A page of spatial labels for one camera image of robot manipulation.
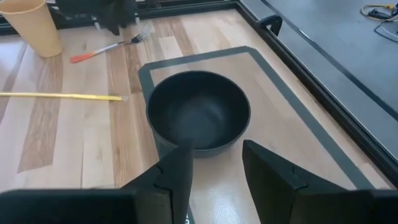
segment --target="fork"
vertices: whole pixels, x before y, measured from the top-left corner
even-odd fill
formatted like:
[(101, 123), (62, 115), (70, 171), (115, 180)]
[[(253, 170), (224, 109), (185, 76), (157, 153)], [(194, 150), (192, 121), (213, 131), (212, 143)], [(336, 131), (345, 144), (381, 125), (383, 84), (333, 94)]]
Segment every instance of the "fork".
[(69, 59), (69, 61), (71, 63), (77, 63), (77, 62), (81, 62), (82, 60), (86, 60), (88, 58), (91, 58), (94, 55), (98, 55), (98, 54), (100, 54), (102, 52), (105, 52), (105, 51), (107, 51), (109, 49), (112, 49), (114, 47), (119, 47), (119, 46), (127, 45), (127, 44), (138, 44), (138, 43), (142, 42), (148, 36), (148, 33), (149, 33), (149, 27), (148, 27), (148, 25), (146, 25), (142, 29), (142, 31), (138, 35), (133, 37), (131, 40), (122, 41), (122, 42), (119, 42), (119, 43), (116, 43), (116, 44), (109, 45), (107, 47), (103, 47), (102, 49), (99, 49), (99, 50), (94, 50), (94, 51), (92, 51), (90, 53), (85, 53), (85, 54), (82, 54), (82, 55), (77, 55), (77, 56), (71, 57)]

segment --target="wooden table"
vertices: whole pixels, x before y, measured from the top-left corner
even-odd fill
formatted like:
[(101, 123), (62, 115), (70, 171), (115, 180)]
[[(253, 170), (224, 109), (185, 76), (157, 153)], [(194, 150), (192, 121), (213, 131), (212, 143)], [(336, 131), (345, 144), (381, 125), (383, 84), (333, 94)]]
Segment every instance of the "wooden table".
[[(128, 40), (143, 44), (81, 63), (69, 57)], [(126, 96), (124, 102), (0, 98), (0, 191), (122, 186), (158, 161), (137, 71), (145, 63), (247, 45), (257, 49), (376, 188), (391, 184), (235, 10), (142, 21), (120, 37), (94, 27), (60, 30), (63, 54), (42, 59), (18, 36), (0, 37), (0, 88)]]

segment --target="tan paper cup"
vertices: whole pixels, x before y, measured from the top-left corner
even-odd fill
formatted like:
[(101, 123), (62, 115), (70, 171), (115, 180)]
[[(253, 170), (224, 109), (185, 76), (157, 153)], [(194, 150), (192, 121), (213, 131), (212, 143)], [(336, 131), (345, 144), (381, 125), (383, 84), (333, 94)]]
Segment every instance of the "tan paper cup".
[(61, 53), (62, 43), (45, 0), (0, 0), (0, 14), (40, 56)]

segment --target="cable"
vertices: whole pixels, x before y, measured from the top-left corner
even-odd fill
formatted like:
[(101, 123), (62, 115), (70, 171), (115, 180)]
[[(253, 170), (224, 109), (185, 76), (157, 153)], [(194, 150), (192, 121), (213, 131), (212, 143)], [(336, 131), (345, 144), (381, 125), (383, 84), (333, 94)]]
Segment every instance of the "cable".
[(375, 20), (375, 21), (398, 21), (398, 15), (393, 16), (393, 17), (391, 17), (391, 18), (389, 18), (389, 19), (384, 20), (384, 19), (378, 19), (378, 18), (374, 18), (374, 17), (368, 16), (368, 14), (365, 13), (365, 9), (368, 9), (368, 8), (377, 8), (377, 7), (393, 10), (394, 5), (386, 5), (386, 4), (366, 4), (366, 5), (362, 6), (360, 13), (361, 13), (363, 16), (366, 16), (366, 17), (368, 17), (368, 18), (370, 18), (370, 19), (373, 19), (373, 20)]
[(372, 19), (372, 20), (375, 20), (375, 21), (380, 21), (379, 25), (377, 25), (377, 26), (373, 29), (373, 31), (374, 31), (375, 33), (377, 33), (377, 34), (379, 34), (380, 36), (382, 36), (382, 37), (384, 37), (384, 38), (386, 38), (386, 39), (389, 39), (389, 40), (391, 40), (391, 41), (393, 41), (393, 42), (398, 42), (398, 40), (394, 40), (394, 39), (392, 39), (392, 38), (390, 38), (390, 37), (388, 37), (388, 36), (386, 36), (386, 35), (380, 33), (379, 31), (377, 31), (378, 28), (381, 28), (382, 30), (384, 30), (384, 31), (387, 32), (388, 34), (390, 34), (390, 35), (392, 35), (392, 36), (394, 36), (394, 37), (397, 37), (397, 39), (398, 39), (398, 36), (397, 36), (397, 35), (395, 35), (395, 34), (389, 32), (388, 30), (386, 30), (386, 29), (382, 26), (382, 24), (385, 23), (385, 22), (394, 22), (394, 21), (398, 21), (398, 15), (392, 16), (392, 17), (390, 17), (390, 18), (388, 18), (388, 19), (379, 19), (379, 18), (375, 18), (375, 17), (369, 16), (369, 15), (368, 15), (368, 14), (369, 14), (369, 11), (368, 11), (367, 13), (365, 13), (365, 9), (369, 9), (369, 8), (384, 8), (384, 9), (389, 9), (389, 10), (393, 11), (393, 10), (394, 10), (394, 7), (395, 7), (394, 5), (390, 5), (390, 4), (366, 4), (366, 5), (362, 6), (362, 8), (361, 8), (361, 10), (360, 10), (360, 13), (361, 13), (363, 16), (369, 18), (369, 19)]
[[(388, 30), (386, 30), (386, 28), (384, 28), (384, 27), (382, 26), (382, 24), (383, 24), (384, 22), (388, 22), (388, 21), (382, 21), (382, 22), (380, 22), (380, 24), (379, 24), (376, 28), (374, 28), (373, 31), (374, 31), (375, 33), (379, 34), (380, 36), (386, 38), (386, 39), (389, 39), (389, 40), (391, 40), (391, 41), (393, 41), (393, 42), (395, 42), (395, 43), (398, 43), (398, 36), (395, 35), (395, 34), (393, 34), (392, 32), (389, 32)], [(388, 36), (386, 36), (386, 35), (380, 33), (379, 31), (377, 31), (377, 29), (378, 29), (379, 27), (380, 27), (382, 30), (384, 30), (385, 32), (387, 32), (388, 34), (390, 34), (390, 35), (392, 35), (392, 36), (394, 36), (394, 37), (397, 37), (397, 39), (394, 40), (394, 39), (392, 39), (392, 38), (390, 38), (390, 37), (388, 37)]]

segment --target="fork tines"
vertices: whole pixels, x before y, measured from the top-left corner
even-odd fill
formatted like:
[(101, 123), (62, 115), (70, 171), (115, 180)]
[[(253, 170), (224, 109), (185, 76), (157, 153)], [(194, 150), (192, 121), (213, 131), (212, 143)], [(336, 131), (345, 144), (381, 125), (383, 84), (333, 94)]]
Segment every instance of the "fork tines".
[(134, 43), (134, 44), (137, 44), (137, 43), (143, 41), (148, 36), (148, 34), (149, 34), (149, 26), (145, 25), (145, 27), (142, 29), (142, 31), (138, 35), (133, 37), (130, 40), (130, 42)]

